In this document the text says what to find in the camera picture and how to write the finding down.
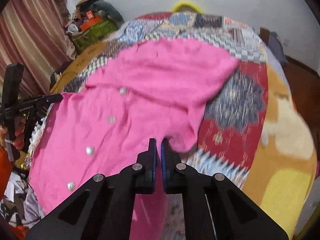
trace metal screw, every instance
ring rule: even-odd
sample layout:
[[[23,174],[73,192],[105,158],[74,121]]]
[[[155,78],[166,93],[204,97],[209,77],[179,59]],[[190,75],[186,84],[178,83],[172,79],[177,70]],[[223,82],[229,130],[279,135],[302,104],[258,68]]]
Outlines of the metal screw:
[[[184,170],[187,166],[184,163],[178,163],[176,167],[178,170]]]
[[[142,165],[140,163],[135,163],[134,165],[132,165],[132,168],[135,171],[141,170],[142,169]]]
[[[223,181],[225,177],[224,177],[223,174],[217,173],[217,174],[214,176],[214,178],[215,178],[216,180]]]
[[[96,174],[96,175],[93,176],[93,180],[95,182],[102,181],[103,180],[103,175],[102,174]]]

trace pearl button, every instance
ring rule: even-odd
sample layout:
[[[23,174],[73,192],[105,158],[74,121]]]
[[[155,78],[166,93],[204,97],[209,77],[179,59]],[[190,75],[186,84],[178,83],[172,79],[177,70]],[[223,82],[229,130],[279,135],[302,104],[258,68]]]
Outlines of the pearl button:
[[[127,89],[126,88],[120,88],[120,94],[123,95],[127,92]]]
[[[115,121],[116,121],[116,117],[115,116],[111,116],[111,117],[108,118],[108,122],[109,123],[113,123]]]
[[[88,156],[91,156],[92,154],[94,154],[94,148],[91,147],[91,146],[88,146],[86,149],[85,149],[85,152]]]
[[[69,182],[68,183],[68,190],[73,191],[76,187],[76,184],[74,182]]]

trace pink sweater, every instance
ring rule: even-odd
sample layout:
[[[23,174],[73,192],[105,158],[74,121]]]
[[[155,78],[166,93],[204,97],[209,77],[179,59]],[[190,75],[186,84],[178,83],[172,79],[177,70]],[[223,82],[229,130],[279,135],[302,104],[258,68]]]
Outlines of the pink sweater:
[[[80,93],[64,93],[48,117],[30,184],[47,214],[97,173],[117,174],[169,138],[187,152],[196,142],[206,101],[233,73],[228,52],[194,39],[148,41],[123,50],[90,76]],[[86,148],[91,147],[92,154]],[[137,195],[131,240],[154,240],[167,212],[161,173],[156,193]]]

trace curtain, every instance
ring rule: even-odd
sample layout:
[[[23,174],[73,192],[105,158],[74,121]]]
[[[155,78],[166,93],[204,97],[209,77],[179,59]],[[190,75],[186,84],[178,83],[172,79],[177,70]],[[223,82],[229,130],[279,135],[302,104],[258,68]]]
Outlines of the curtain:
[[[20,94],[49,94],[53,71],[76,55],[63,28],[68,16],[66,0],[9,1],[0,15],[1,87],[7,65],[21,63]]]

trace bed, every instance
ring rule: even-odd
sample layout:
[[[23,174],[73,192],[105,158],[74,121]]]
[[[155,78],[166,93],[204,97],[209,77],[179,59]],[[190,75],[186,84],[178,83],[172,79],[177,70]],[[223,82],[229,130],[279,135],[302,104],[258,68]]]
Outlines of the bed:
[[[239,59],[221,92],[207,102],[196,147],[181,157],[201,173],[223,173],[291,239],[315,179],[316,153],[308,127],[295,111],[280,63],[250,26],[194,12],[143,15],[113,33],[103,52],[66,82],[68,73],[74,73],[71,64],[52,91],[61,92],[58,88],[63,87],[62,92],[77,93],[119,51],[161,38],[197,39]],[[50,109],[31,138],[30,161],[47,118]],[[170,195],[161,239],[184,238],[182,198]]]

